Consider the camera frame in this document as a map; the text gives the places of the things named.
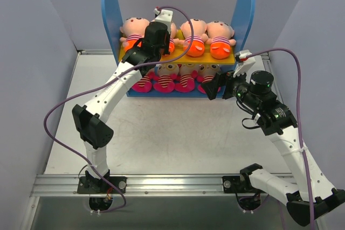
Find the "white plush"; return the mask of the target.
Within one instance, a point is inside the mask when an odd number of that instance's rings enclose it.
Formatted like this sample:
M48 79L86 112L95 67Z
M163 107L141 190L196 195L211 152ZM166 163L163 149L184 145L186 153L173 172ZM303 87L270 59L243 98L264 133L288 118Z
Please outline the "white plush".
M148 93L151 91L153 84L152 79L155 76L154 69L150 69L149 72L143 76L143 78L133 85L132 90L138 93Z
M217 64L201 64L198 70L198 76L196 78L199 83L197 89L202 94L205 94L201 84L211 81L217 72L220 72L220 66Z
M154 76L153 88L160 93L171 93L175 89L174 80L179 73L179 66L173 63L159 65Z

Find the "black-haired doll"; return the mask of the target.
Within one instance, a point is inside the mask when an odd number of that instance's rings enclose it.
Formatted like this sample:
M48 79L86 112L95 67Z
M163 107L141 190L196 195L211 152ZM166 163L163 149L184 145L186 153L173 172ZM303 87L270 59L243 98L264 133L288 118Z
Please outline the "black-haired doll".
M211 56L218 60L229 57L232 47L236 45L234 29L223 21L215 20L207 23L206 32Z
M180 40L183 50L187 48L187 55L190 57L200 57L204 54L205 43L209 39L206 34L207 24L200 19L190 19L180 26L180 30L184 36L184 40Z
M141 17L130 17L126 19L120 27L122 37L120 42L125 52L134 46L134 44L144 37L145 29L149 25L149 20Z
M177 38L177 26L174 22L171 22L169 32L170 32L170 47L169 51L172 54L175 50L176 45L179 43L179 39Z

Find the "pink plush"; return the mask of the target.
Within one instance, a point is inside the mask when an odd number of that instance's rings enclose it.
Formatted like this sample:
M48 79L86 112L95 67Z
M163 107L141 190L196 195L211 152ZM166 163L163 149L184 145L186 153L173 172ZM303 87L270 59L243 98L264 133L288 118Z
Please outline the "pink plush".
M176 78L175 90L188 93L195 89L195 78L198 74L197 64L179 64L179 74Z

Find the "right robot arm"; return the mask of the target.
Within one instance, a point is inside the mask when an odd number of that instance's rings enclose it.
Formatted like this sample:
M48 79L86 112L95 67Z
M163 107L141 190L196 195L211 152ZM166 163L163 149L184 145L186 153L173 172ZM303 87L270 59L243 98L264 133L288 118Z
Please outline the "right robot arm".
M218 72L201 84L210 100L224 87L222 98L236 98L251 110L257 127L276 146L293 175L294 184L267 172L254 163L240 171L232 189L246 192L261 190L287 207L300 226L327 214L344 204L344 190L337 189L322 173L315 159L299 140L297 120L271 90L274 76L267 71L255 71L249 81L246 75L234 76L234 71Z

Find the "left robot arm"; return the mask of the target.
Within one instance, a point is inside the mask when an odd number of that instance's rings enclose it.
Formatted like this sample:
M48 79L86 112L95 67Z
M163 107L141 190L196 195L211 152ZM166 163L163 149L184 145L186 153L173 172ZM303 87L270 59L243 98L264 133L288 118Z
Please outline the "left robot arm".
M114 131L106 123L111 112L127 92L156 66L161 56L169 53L170 22L155 19L143 27L141 34L135 34L127 25L121 31L127 36L120 40L126 52L106 87L83 106L77 104L72 109L76 129L90 162L86 178L97 193L103 193L109 187L106 146Z

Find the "blue and yellow toy shelf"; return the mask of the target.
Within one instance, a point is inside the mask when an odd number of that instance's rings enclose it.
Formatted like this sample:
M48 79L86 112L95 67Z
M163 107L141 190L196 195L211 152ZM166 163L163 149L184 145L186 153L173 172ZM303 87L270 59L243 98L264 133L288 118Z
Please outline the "blue and yellow toy shelf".
M233 17L230 26L234 29L234 39L236 44L231 48L230 54L225 59L215 59L211 56L210 46L205 45L205 50L202 56L192 57L184 55L183 57L174 61L175 64L211 64L219 65L221 69L232 69L238 61L235 58L235 54L244 49L246 40L250 33L250 29L254 19L256 0L237 0L236 6L233 12ZM119 63L125 54L125 51L120 43L120 26L123 25L123 19L118 0L101 0L101 13L103 19L103 25L110 43L115 62ZM160 93L154 89L147 93L139 93L133 89L127 92L128 97L205 97L205 94L201 93L197 89L194 89L188 93L179 93L173 91L171 93Z

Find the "aluminium back rail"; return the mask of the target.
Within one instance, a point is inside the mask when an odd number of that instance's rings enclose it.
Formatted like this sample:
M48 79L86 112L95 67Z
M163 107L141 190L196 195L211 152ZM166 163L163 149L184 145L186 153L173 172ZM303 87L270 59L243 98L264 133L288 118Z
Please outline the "aluminium back rail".
M81 55L113 55L111 50L78 50Z

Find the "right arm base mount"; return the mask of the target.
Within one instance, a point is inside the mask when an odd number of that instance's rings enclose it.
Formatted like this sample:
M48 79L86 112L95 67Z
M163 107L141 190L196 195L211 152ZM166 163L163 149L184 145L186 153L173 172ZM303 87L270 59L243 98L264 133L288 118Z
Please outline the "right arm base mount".
M222 177L223 192L227 194L244 194L244 193L257 193L258 189L251 189L246 186L243 180L240 180L239 175L223 176Z

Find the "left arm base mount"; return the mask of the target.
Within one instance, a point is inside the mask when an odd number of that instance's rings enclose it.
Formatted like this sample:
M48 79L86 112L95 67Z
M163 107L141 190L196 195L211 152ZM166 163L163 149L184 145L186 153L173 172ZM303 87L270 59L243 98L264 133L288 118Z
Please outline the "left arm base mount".
M126 193L127 178L124 176L109 176L106 178L121 193ZM111 187L102 179L93 179L92 177L82 176L78 182L78 194L116 194L118 191Z

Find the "aluminium front rail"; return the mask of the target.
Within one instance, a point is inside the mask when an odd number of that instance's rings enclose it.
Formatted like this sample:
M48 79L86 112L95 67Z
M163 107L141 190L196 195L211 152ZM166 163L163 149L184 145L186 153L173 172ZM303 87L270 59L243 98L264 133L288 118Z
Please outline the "aluminium front rail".
M208 175L124 175L125 196L129 197L207 197L222 196L229 186L222 174ZM38 175L32 197L104 197L104 193L78 193L77 175Z

